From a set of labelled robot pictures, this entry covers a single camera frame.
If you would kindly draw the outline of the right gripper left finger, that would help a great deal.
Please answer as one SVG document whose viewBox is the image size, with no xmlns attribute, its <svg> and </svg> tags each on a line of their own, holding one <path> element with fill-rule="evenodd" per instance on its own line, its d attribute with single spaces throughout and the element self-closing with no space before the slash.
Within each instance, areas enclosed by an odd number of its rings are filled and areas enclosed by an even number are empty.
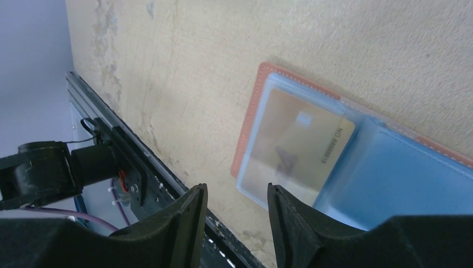
<svg viewBox="0 0 473 268">
<path fill-rule="evenodd" d="M 111 237 L 130 267 L 199 267 L 207 211 L 206 184 L 193 186 L 159 212 Z"/>
</svg>

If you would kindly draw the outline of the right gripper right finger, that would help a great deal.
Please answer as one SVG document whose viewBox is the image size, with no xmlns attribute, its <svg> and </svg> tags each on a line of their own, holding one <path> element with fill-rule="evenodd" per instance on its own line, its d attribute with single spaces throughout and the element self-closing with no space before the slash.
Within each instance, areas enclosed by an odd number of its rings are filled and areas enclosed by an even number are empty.
<svg viewBox="0 0 473 268">
<path fill-rule="evenodd" d="M 342 267 L 344 243 L 365 233 L 311 208 L 280 185 L 268 184 L 267 201 L 278 267 Z"/>
</svg>

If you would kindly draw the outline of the gold credit card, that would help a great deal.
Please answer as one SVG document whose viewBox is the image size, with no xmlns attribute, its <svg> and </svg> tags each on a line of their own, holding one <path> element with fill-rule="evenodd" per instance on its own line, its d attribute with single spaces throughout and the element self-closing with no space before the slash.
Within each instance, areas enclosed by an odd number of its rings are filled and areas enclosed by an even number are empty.
<svg viewBox="0 0 473 268">
<path fill-rule="evenodd" d="M 354 131 L 342 112 L 273 88 L 256 117 L 237 187 L 265 208 L 269 183 L 312 206 Z"/>
</svg>

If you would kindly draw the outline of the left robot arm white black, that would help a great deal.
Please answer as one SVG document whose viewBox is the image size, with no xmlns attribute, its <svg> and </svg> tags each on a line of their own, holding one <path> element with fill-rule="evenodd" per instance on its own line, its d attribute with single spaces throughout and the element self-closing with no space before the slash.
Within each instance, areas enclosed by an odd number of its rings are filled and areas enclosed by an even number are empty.
<svg viewBox="0 0 473 268">
<path fill-rule="evenodd" d="M 26 143 L 17 154 L 1 158 L 1 210 L 43 207 L 118 174 L 111 145 L 70 151 L 64 142 Z"/>
</svg>

